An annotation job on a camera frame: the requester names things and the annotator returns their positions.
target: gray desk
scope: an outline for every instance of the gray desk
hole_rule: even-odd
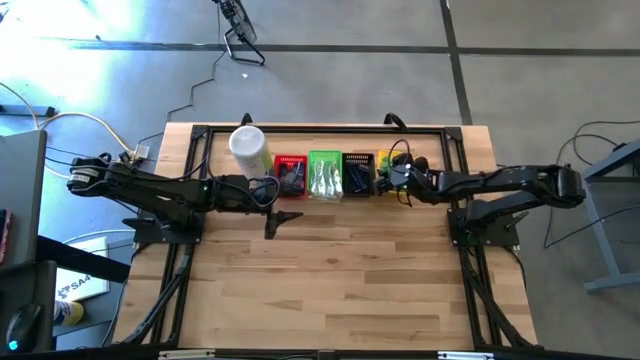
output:
[[[129,273],[128,265],[38,236],[46,141],[42,130],[0,137],[0,208],[12,212],[0,265],[0,355],[11,316],[28,303],[43,308],[34,351],[53,350],[58,266],[120,283]]]
[[[0,208],[13,213],[0,270],[35,260],[46,142],[42,130],[0,137]]]
[[[614,151],[584,172],[587,213],[591,221],[621,209],[640,206],[640,178],[607,176],[639,156],[640,139]],[[620,260],[623,260],[622,264],[629,260],[636,260],[637,263],[638,247],[626,245],[640,243],[637,240],[640,231],[638,213],[640,209],[626,211],[593,225],[609,275],[585,282],[584,287],[588,292],[640,284],[640,271],[620,266]]]

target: table leg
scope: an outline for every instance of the table leg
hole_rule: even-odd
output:
[[[104,280],[123,283],[129,277],[129,265],[38,236],[36,261],[45,260],[53,260],[61,268]]]

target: red basket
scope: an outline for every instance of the red basket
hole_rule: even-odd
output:
[[[303,179],[303,184],[304,184],[304,191],[302,193],[302,195],[298,195],[298,196],[292,196],[292,195],[286,195],[286,194],[282,194],[280,196],[282,197],[286,197],[286,198],[290,198],[290,199],[303,199],[306,197],[307,195],[307,156],[306,155],[276,155],[275,157],[275,161],[274,161],[274,171],[276,174],[276,177],[282,181],[282,178],[280,177],[280,166],[282,164],[287,166],[287,171],[292,170],[293,167],[295,166],[296,163],[301,162],[303,164],[303,171],[304,171],[304,179]]]

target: white cable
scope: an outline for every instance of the white cable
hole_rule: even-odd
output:
[[[107,124],[106,121],[99,119],[93,115],[87,114],[87,113],[81,113],[81,112],[68,112],[68,113],[61,113],[58,115],[55,115],[45,121],[43,121],[42,123],[38,123],[38,118],[36,117],[36,113],[33,111],[33,108],[31,107],[31,105],[29,105],[29,103],[27,102],[27,100],[25,100],[22,96],[20,96],[20,94],[18,94],[16,91],[14,91],[12,88],[10,88],[9,86],[5,85],[3,82],[0,82],[0,85],[2,85],[5,89],[9,90],[10,92],[12,92],[15,96],[18,97],[18,99],[20,99],[26,106],[27,109],[29,109],[29,112],[31,113],[31,117],[33,118],[33,124],[34,124],[34,130],[40,130],[40,129],[44,129],[45,127],[47,127],[47,125],[49,125],[52,121],[59,119],[63,116],[84,116],[87,117],[93,121],[98,122],[99,124],[101,124],[102,126],[104,126],[107,131],[109,131],[109,133],[116,139],[116,141],[118,141],[118,143],[120,143],[120,146],[122,146],[122,148],[125,149],[125,151],[127,151],[129,154],[133,155],[133,150],[131,150],[129,147],[127,147],[127,145],[124,143],[124,141],[122,141],[122,139],[120,138],[120,136],[118,136],[118,134],[116,134],[115,131],[113,131],[113,129],[109,126],[109,124]],[[55,170],[53,170],[52,168],[50,168],[47,164],[44,165],[45,169],[47,169],[50,173],[61,177],[63,179],[69,179],[68,176],[61,174]]]
[[[94,235],[125,233],[125,232],[135,232],[135,230],[133,230],[133,229],[116,229],[116,230],[94,231],[94,232],[90,232],[88,234],[83,234],[83,235],[79,235],[79,236],[76,236],[76,237],[72,237],[71,239],[65,240],[62,243],[63,244],[68,244],[68,243],[76,241],[78,239],[83,239],[83,238],[86,238],[86,237],[89,237],[89,236],[94,236]]]

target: black cable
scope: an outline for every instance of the black cable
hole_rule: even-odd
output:
[[[136,210],[133,210],[131,207],[129,207],[127,204],[123,203],[120,200],[114,200],[112,199],[116,204],[120,204],[122,207],[124,207],[125,209],[131,211],[132,213],[138,215],[138,212]]]
[[[58,151],[58,152],[69,154],[69,155],[81,156],[81,157],[85,157],[85,158],[90,158],[91,157],[89,155],[80,154],[80,153],[76,153],[76,152],[73,152],[73,151],[61,150],[61,149],[58,149],[58,148],[54,148],[53,146],[47,146],[47,149]]]
[[[220,59],[222,59],[222,57],[227,53],[227,50],[225,48],[222,47],[222,45],[220,44],[220,33],[221,33],[221,22],[220,22],[220,4],[216,3],[216,7],[217,7],[217,12],[218,12],[218,47],[220,48],[220,50],[222,51],[222,53],[220,54],[220,56],[218,56],[218,58],[213,62],[213,65],[211,66],[211,76],[209,77],[209,79],[205,80],[205,81],[201,81],[195,85],[191,86],[191,90],[190,90],[190,94],[189,94],[189,104],[181,106],[179,108],[170,110],[169,112],[167,112],[167,119],[166,122],[170,122],[171,121],[171,115],[173,113],[176,113],[180,110],[184,110],[184,109],[188,109],[190,107],[193,107],[193,93],[195,92],[195,89],[201,85],[204,85],[208,82],[214,81],[215,80],[215,73],[216,73],[216,65],[218,64],[218,61],[220,61]]]
[[[559,243],[559,242],[561,242],[561,241],[563,241],[563,240],[565,240],[565,239],[567,239],[567,238],[569,238],[569,237],[571,237],[571,236],[573,236],[573,235],[575,235],[575,234],[577,234],[577,233],[581,232],[582,230],[585,230],[585,229],[587,229],[587,228],[589,228],[589,227],[593,226],[594,224],[598,223],[599,221],[602,221],[602,220],[604,220],[604,219],[606,219],[606,218],[609,218],[609,217],[611,217],[611,216],[614,216],[614,215],[618,215],[618,214],[623,213],[623,212],[625,212],[625,211],[629,211],[629,210],[633,210],[633,209],[637,209],[637,208],[640,208],[640,204],[638,204],[638,205],[633,205],[633,206],[629,206],[629,207],[626,207],[626,208],[624,208],[624,209],[620,209],[620,210],[614,211],[614,212],[612,212],[611,214],[605,215],[605,216],[603,216],[603,217],[601,217],[601,218],[599,218],[599,219],[597,219],[597,220],[595,220],[595,221],[592,221],[592,222],[588,223],[587,225],[585,225],[585,226],[583,226],[583,227],[581,227],[581,228],[579,228],[579,229],[576,229],[576,230],[574,230],[574,231],[572,231],[572,232],[568,233],[567,235],[565,235],[565,236],[561,237],[560,239],[558,239],[558,240],[556,240],[556,241],[554,241],[554,242],[550,243],[549,245],[546,245],[546,244],[545,244],[544,248],[545,248],[545,249],[548,249],[548,248],[552,247],[553,245],[555,245],[555,244],[557,244],[557,243]],[[635,242],[623,242],[623,244],[640,244],[640,243],[635,243]]]
[[[116,310],[113,312],[113,318],[111,319],[111,324],[109,324],[109,328],[107,329],[107,333],[104,335],[104,338],[102,339],[102,344],[100,344],[100,347],[104,347],[107,344],[109,335],[111,335],[111,332],[115,327],[115,323],[118,319],[118,314],[120,314],[120,306],[122,305],[122,298],[124,297],[124,289],[127,286],[128,282],[129,282],[129,279],[125,280],[122,283],[122,288],[120,289],[120,295],[118,296],[118,302],[116,303]]]
[[[74,168],[75,169],[101,170],[101,171],[107,171],[107,172],[110,172],[110,173],[113,173],[113,174],[129,176],[130,178],[136,178],[136,179],[139,179],[139,180],[165,182],[165,181],[180,181],[180,180],[189,179],[191,177],[191,175],[193,175],[196,171],[198,171],[204,165],[204,162],[205,162],[205,160],[202,160],[202,162],[200,162],[200,164],[198,164],[198,166],[196,166],[193,170],[189,171],[185,175],[182,175],[182,176],[179,176],[179,177],[175,177],[175,178],[166,178],[166,179],[158,179],[158,178],[149,178],[149,177],[144,177],[144,176],[138,176],[138,175],[134,174],[133,172],[125,173],[125,172],[121,172],[121,171],[117,171],[117,170],[113,170],[113,169],[108,169],[108,168],[104,168],[104,167],[101,167],[101,166],[95,166],[95,165],[79,165],[79,166],[75,166]]]
[[[518,256],[518,254],[516,254],[515,251],[513,251],[512,248],[510,248],[508,246],[504,246],[504,249],[507,250],[509,253],[511,253],[511,255],[513,255],[513,257],[518,262],[518,265],[520,265],[520,272],[522,272],[522,282],[524,283],[524,289],[526,290],[527,289],[527,275],[524,273],[524,265],[522,265],[522,261],[520,260],[520,257]]]
[[[47,157],[47,156],[45,156],[44,158],[45,158],[45,159],[47,159],[47,160],[49,160],[49,161],[51,161],[51,162],[54,162],[54,163],[56,163],[56,164],[67,165],[67,166],[73,166],[73,165],[71,165],[71,164],[69,164],[69,163],[66,163],[66,162],[64,162],[64,161],[60,161],[60,160],[56,160],[56,159],[52,159],[52,158]]]
[[[554,164],[558,165],[558,163],[560,162],[560,158],[562,157],[562,152],[564,151],[564,148],[567,147],[567,145],[569,145],[572,141],[574,141],[574,140],[576,140],[578,138],[582,138],[582,137],[592,137],[592,138],[596,138],[596,139],[602,139],[602,140],[605,140],[605,141],[609,140],[609,139],[605,138],[604,136],[600,136],[600,135],[596,135],[596,134],[574,135],[569,140],[565,141],[564,144],[562,144],[562,146],[560,147],[560,150],[558,150],[558,155],[556,156],[556,161],[555,161]],[[544,241],[542,243],[542,248],[543,249],[547,248],[547,241],[549,240],[549,235],[551,235],[551,228],[553,227],[553,211],[554,211],[554,208],[551,207],[549,209],[549,219],[547,221],[547,230],[545,231]]]
[[[215,180],[215,178],[216,178],[216,177],[213,175],[213,172],[211,171],[211,167],[209,166],[209,165],[210,165],[210,164],[209,164],[209,155],[210,155],[210,154],[207,154],[207,156],[205,156],[205,160],[204,160],[203,162],[206,162],[206,163],[207,163],[207,173],[209,173],[209,176],[210,176],[212,179],[214,179],[214,181],[216,181],[216,180]],[[248,192],[247,190],[245,190],[245,189],[243,189],[243,188],[241,188],[241,187],[239,187],[239,186],[235,186],[235,185],[233,185],[233,184],[228,184],[228,183],[224,183],[224,182],[219,182],[219,185],[221,185],[221,186],[226,186],[226,187],[230,187],[230,188],[232,188],[232,189],[235,189],[235,190],[237,190],[237,191],[240,191],[241,193],[243,193],[243,194],[245,194],[246,196],[248,196],[248,197],[249,197],[249,199],[251,199],[251,201],[253,201],[253,203],[254,203],[256,206],[258,206],[258,207],[268,207],[268,206],[272,205],[274,202],[276,202],[276,200],[278,199],[278,197],[279,197],[279,195],[280,195],[280,190],[279,190],[279,189],[280,189],[280,182],[279,182],[279,181],[278,181],[278,179],[276,179],[275,177],[270,177],[270,178],[272,178],[273,180],[275,180],[275,182],[277,182],[277,183],[278,183],[278,191],[276,192],[276,195],[275,195],[275,196],[274,196],[274,197],[273,197],[273,198],[272,198],[268,203],[266,203],[266,204],[262,204],[262,203],[260,203],[258,200],[256,200],[256,199],[251,195],[251,193],[250,193],[250,192]]]
[[[611,140],[609,138],[606,138],[604,136],[597,135],[597,138],[600,139],[600,140],[604,140],[604,141],[608,142],[609,144],[613,145],[614,148],[616,148],[618,146],[618,144],[615,141],[613,141],[613,140]],[[580,153],[578,152],[578,149],[576,149],[575,143],[576,143],[576,140],[574,139],[573,140],[573,152],[575,152],[575,154],[578,157],[578,159],[580,159],[580,161],[582,161],[583,163],[585,163],[587,165],[593,165],[593,163],[587,161],[584,157],[582,157],[582,155],[580,155]]]
[[[157,134],[149,135],[146,138],[142,138],[142,139],[138,140],[138,144],[137,145],[140,145],[141,143],[143,143],[143,142],[145,142],[145,141],[147,141],[149,139],[153,139],[154,137],[157,137],[157,136],[160,136],[160,135],[164,135],[164,131],[160,132],[160,133],[157,133]]]
[[[580,130],[582,130],[583,128],[589,126],[589,125],[595,125],[595,124],[611,124],[611,125],[630,125],[630,124],[640,124],[640,120],[635,120],[635,121],[590,121],[588,123],[584,123],[582,125],[580,125],[580,127],[578,128],[578,130],[576,130],[575,134],[574,134],[574,139],[577,139],[576,136],[578,136],[578,134],[580,134]],[[606,140],[606,141],[610,141],[613,142],[603,136],[598,136],[599,138]],[[592,165],[590,162],[588,162],[587,160],[585,160],[584,158],[582,158],[580,156],[580,154],[578,153],[578,149],[577,149],[577,145],[576,145],[577,141],[573,142],[573,151],[576,153],[576,155],[578,156],[578,158],[582,161],[584,161],[586,164],[588,165]]]
[[[389,170],[395,171],[397,173],[404,173],[403,171],[398,171],[396,169],[394,169],[391,166],[391,157],[393,156],[393,149],[396,148],[396,146],[398,146],[398,144],[400,144],[401,142],[403,142],[406,146],[407,146],[407,156],[404,158],[404,164],[402,165],[406,165],[407,162],[409,161],[409,155],[411,155],[411,147],[409,146],[409,142],[407,141],[407,139],[400,139],[398,141],[396,141],[395,143],[393,143],[393,145],[391,146],[391,149],[389,149],[389,156],[387,157],[387,166],[389,167]]]
[[[507,169],[516,169],[516,168],[521,168],[521,167],[522,166],[505,166],[505,167],[501,167],[498,170],[496,170],[494,172],[491,172],[491,173],[487,174],[486,176],[483,176],[482,179],[466,179],[466,180],[456,181],[453,184],[450,184],[449,186],[447,186],[444,189],[440,190],[440,192],[441,193],[446,193],[447,191],[451,190],[451,188],[454,188],[454,187],[462,185],[462,184],[468,184],[468,183],[474,183],[474,182],[485,183],[485,182],[493,179],[494,177],[500,175],[501,172],[503,172],[503,171],[505,171]]]

